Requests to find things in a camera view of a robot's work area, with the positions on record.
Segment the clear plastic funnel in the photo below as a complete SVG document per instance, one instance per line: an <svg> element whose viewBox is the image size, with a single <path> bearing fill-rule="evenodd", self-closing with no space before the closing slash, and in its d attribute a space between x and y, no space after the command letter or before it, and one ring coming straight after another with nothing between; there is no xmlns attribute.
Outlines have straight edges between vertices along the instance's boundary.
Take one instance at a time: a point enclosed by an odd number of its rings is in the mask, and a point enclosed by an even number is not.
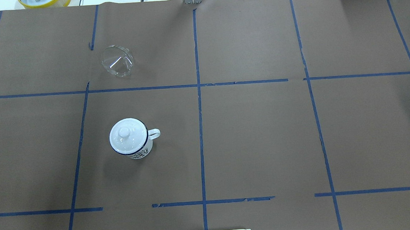
<svg viewBox="0 0 410 230"><path fill-rule="evenodd" d="M117 77L129 76L132 73L134 59L131 51L123 46L107 46L101 54L101 65L106 72Z"/></svg>

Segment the yellow tape roll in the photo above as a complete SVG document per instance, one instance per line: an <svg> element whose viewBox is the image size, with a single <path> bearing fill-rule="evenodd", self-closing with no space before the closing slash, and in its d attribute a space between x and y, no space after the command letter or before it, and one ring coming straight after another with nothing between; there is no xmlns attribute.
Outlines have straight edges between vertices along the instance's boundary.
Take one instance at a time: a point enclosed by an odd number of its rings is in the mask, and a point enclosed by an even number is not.
<svg viewBox="0 0 410 230"><path fill-rule="evenodd" d="M17 0L26 9L67 7L71 0Z"/></svg>

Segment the white enamel cup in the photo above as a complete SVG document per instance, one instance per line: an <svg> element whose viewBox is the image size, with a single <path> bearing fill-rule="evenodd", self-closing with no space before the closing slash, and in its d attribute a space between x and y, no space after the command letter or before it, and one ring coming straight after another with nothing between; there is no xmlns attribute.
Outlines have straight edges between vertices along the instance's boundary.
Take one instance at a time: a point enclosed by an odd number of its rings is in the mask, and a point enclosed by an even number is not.
<svg viewBox="0 0 410 230"><path fill-rule="evenodd" d="M118 154L124 155L126 157L129 157L131 159L140 159L146 157L150 151L152 150L153 146L153 140L158 138L160 136L161 132L159 129L154 128L148 131L148 140L146 140L146 143L135 153L126 153L124 149L118 149L116 146L114 149L115 152Z"/></svg>

